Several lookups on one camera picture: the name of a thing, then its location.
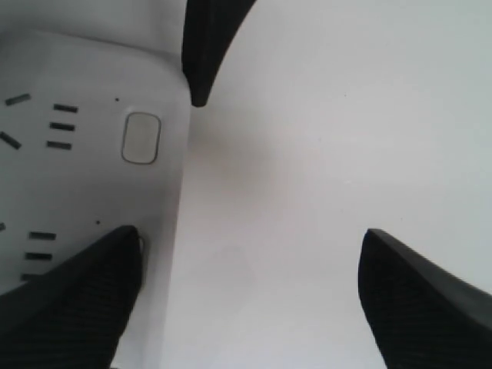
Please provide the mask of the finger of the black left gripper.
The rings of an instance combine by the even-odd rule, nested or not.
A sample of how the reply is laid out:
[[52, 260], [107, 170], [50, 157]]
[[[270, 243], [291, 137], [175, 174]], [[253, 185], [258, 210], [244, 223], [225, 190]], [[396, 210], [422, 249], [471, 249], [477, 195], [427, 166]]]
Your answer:
[[188, 0], [181, 66], [191, 104], [208, 103], [221, 63], [255, 0]]

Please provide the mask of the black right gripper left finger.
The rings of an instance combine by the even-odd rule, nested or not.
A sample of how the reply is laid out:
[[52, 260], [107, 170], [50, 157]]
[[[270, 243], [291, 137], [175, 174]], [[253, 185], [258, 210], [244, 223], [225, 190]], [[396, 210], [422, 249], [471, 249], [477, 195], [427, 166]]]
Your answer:
[[143, 278], [134, 226], [1, 296], [3, 368], [109, 368]]

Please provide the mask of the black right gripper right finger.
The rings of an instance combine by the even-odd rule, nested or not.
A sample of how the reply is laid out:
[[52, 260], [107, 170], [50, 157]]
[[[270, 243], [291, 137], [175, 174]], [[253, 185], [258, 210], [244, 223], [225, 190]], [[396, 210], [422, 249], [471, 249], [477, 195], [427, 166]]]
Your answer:
[[361, 307], [388, 368], [489, 368], [491, 296], [390, 234], [364, 236]]

